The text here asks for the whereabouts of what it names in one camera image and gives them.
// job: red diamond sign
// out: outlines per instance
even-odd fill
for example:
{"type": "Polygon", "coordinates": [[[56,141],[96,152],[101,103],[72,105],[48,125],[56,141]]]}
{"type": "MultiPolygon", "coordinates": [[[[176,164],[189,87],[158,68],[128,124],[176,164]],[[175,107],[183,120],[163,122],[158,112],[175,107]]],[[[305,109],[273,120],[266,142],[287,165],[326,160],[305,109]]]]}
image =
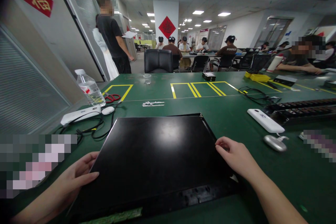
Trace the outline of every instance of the red diamond sign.
{"type": "Polygon", "coordinates": [[[176,30],[176,27],[170,21],[168,17],[166,17],[163,22],[159,26],[160,31],[162,31],[163,35],[168,39],[169,36],[176,30]]]}

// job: scissors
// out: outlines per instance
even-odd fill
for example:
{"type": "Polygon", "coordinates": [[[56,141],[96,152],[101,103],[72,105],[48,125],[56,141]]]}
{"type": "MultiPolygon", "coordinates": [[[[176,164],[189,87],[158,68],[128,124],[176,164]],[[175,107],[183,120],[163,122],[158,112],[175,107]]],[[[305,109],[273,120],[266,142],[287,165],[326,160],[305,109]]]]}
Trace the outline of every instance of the scissors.
{"type": "Polygon", "coordinates": [[[105,100],[106,99],[109,100],[106,103],[112,103],[112,102],[118,101],[120,99],[120,95],[118,95],[118,94],[109,94],[107,92],[105,92],[105,94],[106,94],[105,100]]]}

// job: brown t-shirt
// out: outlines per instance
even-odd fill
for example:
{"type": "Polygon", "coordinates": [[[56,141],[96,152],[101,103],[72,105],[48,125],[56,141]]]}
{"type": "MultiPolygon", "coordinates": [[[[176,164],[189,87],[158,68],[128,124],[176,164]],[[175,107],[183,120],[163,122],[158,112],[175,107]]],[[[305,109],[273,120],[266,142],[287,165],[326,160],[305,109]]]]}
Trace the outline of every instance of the brown t-shirt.
{"type": "Polygon", "coordinates": [[[227,45],[223,48],[221,48],[218,52],[217,55],[225,55],[225,54],[236,54],[237,52],[237,47],[234,44],[227,45]]]}
{"type": "Polygon", "coordinates": [[[173,54],[179,54],[180,55],[180,59],[182,58],[182,53],[180,51],[180,49],[174,45],[174,44],[168,44],[168,45],[165,45],[162,50],[170,50],[172,51],[173,54]]]}

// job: plastic bottle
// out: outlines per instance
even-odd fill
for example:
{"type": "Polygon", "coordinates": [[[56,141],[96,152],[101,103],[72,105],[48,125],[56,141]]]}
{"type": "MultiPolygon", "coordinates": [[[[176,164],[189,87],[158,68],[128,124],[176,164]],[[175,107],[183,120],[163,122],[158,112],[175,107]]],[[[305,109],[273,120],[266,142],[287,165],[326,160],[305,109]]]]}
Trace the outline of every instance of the plastic bottle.
{"type": "Polygon", "coordinates": [[[95,80],[88,76],[83,69],[77,69],[75,70],[75,73],[78,75],[77,84],[84,92],[89,102],[93,106],[105,106],[105,98],[101,94],[101,91],[99,90],[95,80]]]}

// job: clear plastic cup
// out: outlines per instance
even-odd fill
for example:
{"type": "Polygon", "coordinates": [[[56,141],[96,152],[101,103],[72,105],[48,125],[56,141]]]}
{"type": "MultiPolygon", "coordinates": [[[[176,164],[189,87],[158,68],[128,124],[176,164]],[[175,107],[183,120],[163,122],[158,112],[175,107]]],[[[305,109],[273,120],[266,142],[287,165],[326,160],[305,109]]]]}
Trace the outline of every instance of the clear plastic cup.
{"type": "Polygon", "coordinates": [[[149,74],[145,74],[143,75],[143,77],[145,78],[145,84],[151,84],[152,83],[152,76],[149,74]]]}

